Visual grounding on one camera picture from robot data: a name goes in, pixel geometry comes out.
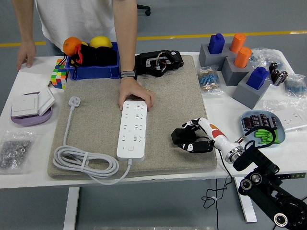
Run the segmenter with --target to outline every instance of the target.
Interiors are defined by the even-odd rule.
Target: gray 3d printed block
[[[220,54],[210,54],[208,50],[209,44],[202,44],[198,60],[200,61],[201,67],[218,65],[218,71],[222,70],[226,57],[236,57],[236,53],[229,50],[230,43],[225,43],[223,50]]]
[[[246,84],[251,73],[252,72],[248,73],[246,77],[239,82],[234,94],[232,95],[232,98],[248,108],[253,109],[258,101],[263,97],[271,83],[268,80],[265,80],[260,89],[256,90]]]
[[[235,57],[226,57],[222,68],[222,75],[225,80],[226,86],[236,86],[239,82],[249,73],[253,72],[254,68],[248,62],[245,68],[238,68],[234,65]]]

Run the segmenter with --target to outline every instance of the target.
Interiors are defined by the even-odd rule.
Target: white cable
[[[122,177],[106,183],[100,181],[99,179],[108,178],[114,175],[119,169],[119,163],[114,157],[102,153],[86,152],[74,146],[66,145],[67,134],[71,122],[71,115],[75,108],[74,105],[70,105],[71,111],[68,117],[63,145],[54,151],[53,164],[60,169],[86,173],[94,181],[104,185],[112,185],[122,181],[130,170],[132,159],[128,159],[128,167]],[[90,160],[102,160],[107,162],[109,166],[106,169],[93,169],[88,165]]]

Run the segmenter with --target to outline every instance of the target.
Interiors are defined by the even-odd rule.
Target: power outlet socket
[[[307,126],[307,121],[295,109],[285,109],[274,112],[279,118],[285,131],[302,128]]]
[[[144,101],[124,102],[118,136],[118,160],[145,159],[146,120],[147,105]]]

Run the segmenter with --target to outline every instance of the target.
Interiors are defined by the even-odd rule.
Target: gray floor
[[[139,0],[152,15],[139,12],[139,36],[307,30],[307,2],[302,0]],[[11,1],[1,1],[0,44],[20,42]],[[34,38],[43,41],[37,13]],[[245,45],[283,52],[296,73],[307,75],[307,34],[248,36]],[[138,41],[137,52],[174,49],[199,51],[209,38]],[[18,47],[0,47],[0,111],[14,82]],[[47,56],[37,46],[37,56]],[[306,179],[288,180],[282,187],[298,198],[307,196]],[[80,192],[77,227],[94,226],[214,226],[215,207],[204,209],[201,197],[215,180],[84,187]],[[63,228],[68,188],[0,190],[0,229],[60,230]],[[230,185],[218,201],[219,227],[272,229],[272,222],[257,206],[257,223],[246,224],[236,189]]]

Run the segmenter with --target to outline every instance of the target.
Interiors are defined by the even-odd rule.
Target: white table
[[[182,55],[193,56],[196,68],[199,67],[198,54],[198,52],[182,53]],[[64,90],[51,87],[51,91],[56,98],[56,103],[53,105],[51,118],[45,123],[32,127],[22,127],[13,123],[10,118],[13,97],[24,93],[37,92],[45,87],[50,80],[52,70],[58,58],[61,57],[36,57],[33,66],[29,69],[23,67],[16,77],[0,117],[0,138],[2,139],[4,131],[9,130],[14,132],[33,132],[37,135],[37,139],[28,155],[31,166],[29,170],[19,175],[0,174],[0,188],[40,186],[75,187],[95,184],[92,180],[54,180],[47,174],[48,158]],[[222,89],[226,93],[217,98],[204,98],[205,108],[210,122],[219,127],[230,140],[235,141],[243,134],[240,128],[240,117],[245,111],[249,111],[250,109],[228,95],[233,92],[235,87],[226,87],[223,80],[221,83]],[[277,97],[279,99],[288,99],[286,96],[283,96],[281,90],[281,87],[270,86],[254,109],[262,109],[263,100],[277,99]],[[286,133],[286,140],[282,144],[262,149],[261,151],[280,167],[280,174],[303,173],[307,171],[307,154],[305,153],[305,149],[307,148],[306,137],[306,131],[288,132]],[[122,183],[225,178],[228,174],[223,168],[220,156],[217,156],[217,159],[218,165],[212,172],[127,178]],[[234,177],[245,176],[255,168],[255,164],[252,164],[247,169],[237,172],[232,165],[226,163],[226,166]]]

